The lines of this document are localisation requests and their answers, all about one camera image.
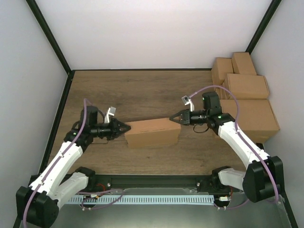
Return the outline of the brown cardboard box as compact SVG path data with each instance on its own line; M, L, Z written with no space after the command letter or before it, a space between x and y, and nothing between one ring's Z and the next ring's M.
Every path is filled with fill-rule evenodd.
M132 149L172 145L178 142L181 125L169 118L128 122L131 130L124 134Z

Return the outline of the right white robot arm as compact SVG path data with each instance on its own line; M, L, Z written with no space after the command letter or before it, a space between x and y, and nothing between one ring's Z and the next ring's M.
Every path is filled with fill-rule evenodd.
M194 110L189 96L182 101L189 105L169 117L170 121L180 125L207 125L217 136L224 140L243 162L246 170L237 171L229 166L213 170L211 185L216 191L223 191L227 186L239 189L251 202L270 198L278 202L279 194L284 190L283 162L271 157L260 149L240 129L235 118L224 113L216 92L202 94L203 109Z

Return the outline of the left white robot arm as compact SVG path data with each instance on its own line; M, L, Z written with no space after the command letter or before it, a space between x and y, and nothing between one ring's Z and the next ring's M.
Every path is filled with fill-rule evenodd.
M31 223L41 228L51 227L60 209L78 192L93 191L97 186L95 171L80 167L64 180L71 166L83 155L94 138L114 140L131 127L114 117L116 108L110 107L102 115L96 106L84 105L79 121L64 137L54 159L28 186L21 186L16 193L17 216L23 225Z

